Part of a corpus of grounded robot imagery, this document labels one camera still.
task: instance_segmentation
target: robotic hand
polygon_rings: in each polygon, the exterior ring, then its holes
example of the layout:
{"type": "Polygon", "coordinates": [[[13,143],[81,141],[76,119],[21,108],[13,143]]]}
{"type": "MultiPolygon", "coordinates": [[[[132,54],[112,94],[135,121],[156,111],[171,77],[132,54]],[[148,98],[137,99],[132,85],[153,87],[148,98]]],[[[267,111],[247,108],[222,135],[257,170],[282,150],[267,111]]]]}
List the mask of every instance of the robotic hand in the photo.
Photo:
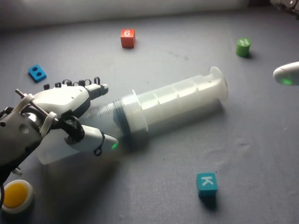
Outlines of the robotic hand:
{"type": "Polygon", "coordinates": [[[118,144],[117,139],[99,129],[80,124],[78,118],[90,107],[90,101],[108,92],[107,85],[100,85],[98,77],[87,86],[82,81],[77,86],[58,83],[53,89],[48,85],[34,96],[15,91],[21,102],[0,113],[0,185],[10,172],[20,173],[19,164],[51,129],[63,129],[69,135],[65,139],[68,145],[78,151],[94,151],[96,156],[102,149],[118,144]]]}

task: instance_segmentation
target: blue domino block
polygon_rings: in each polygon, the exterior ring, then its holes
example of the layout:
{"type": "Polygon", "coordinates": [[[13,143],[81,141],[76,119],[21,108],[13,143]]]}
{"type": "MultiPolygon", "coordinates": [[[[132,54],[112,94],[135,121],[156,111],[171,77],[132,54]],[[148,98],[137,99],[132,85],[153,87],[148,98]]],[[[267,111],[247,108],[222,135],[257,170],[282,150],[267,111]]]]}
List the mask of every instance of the blue domino block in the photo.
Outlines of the blue domino block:
{"type": "Polygon", "coordinates": [[[38,65],[35,65],[28,69],[28,72],[36,83],[39,83],[47,77],[47,75],[38,65]]]}
{"type": "Polygon", "coordinates": [[[200,173],[196,177],[199,197],[214,196],[218,190],[215,173],[200,173]]]}

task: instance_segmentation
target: number 6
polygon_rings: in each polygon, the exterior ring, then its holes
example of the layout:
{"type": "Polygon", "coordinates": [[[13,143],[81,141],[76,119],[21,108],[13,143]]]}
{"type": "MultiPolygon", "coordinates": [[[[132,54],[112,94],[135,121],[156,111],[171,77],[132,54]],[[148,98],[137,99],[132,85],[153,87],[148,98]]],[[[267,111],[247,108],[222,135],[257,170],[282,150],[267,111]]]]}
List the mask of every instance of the number 6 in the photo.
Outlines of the number 6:
{"type": "Polygon", "coordinates": [[[130,31],[129,31],[129,30],[126,30],[125,33],[124,33],[124,35],[125,35],[125,36],[130,36],[130,31]]]}

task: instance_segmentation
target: large plastic syringe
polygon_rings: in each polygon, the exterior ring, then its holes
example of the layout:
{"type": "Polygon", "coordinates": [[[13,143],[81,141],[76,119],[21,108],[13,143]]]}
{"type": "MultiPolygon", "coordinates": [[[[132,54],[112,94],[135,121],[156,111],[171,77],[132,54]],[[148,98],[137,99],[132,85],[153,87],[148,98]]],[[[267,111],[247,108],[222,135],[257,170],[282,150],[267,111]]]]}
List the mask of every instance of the large plastic syringe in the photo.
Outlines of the large plastic syringe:
{"type": "MultiPolygon", "coordinates": [[[[138,148],[150,136],[219,108],[220,102],[227,97],[226,80],[217,67],[212,67],[207,76],[198,75],[140,95],[133,91],[110,104],[90,108],[79,120],[83,125],[96,127],[138,148]]],[[[63,131],[53,131],[49,135],[55,141],[47,142],[49,138],[45,138],[37,151],[42,163],[78,153],[66,145],[63,137],[67,134],[63,131]],[[46,150],[47,144],[51,145],[51,150],[46,150]]]]}

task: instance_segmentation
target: red cube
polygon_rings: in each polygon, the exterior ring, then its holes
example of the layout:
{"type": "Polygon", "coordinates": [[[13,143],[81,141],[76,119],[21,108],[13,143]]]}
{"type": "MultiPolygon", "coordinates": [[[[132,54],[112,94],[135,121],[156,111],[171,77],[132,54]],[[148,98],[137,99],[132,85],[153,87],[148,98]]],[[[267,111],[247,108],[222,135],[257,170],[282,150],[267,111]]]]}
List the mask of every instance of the red cube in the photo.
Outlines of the red cube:
{"type": "Polygon", "coordinates": [[[133,48],[135,45],[135,30],[123,29],[121,31],[121,46],[123,48],[133,48]]]}

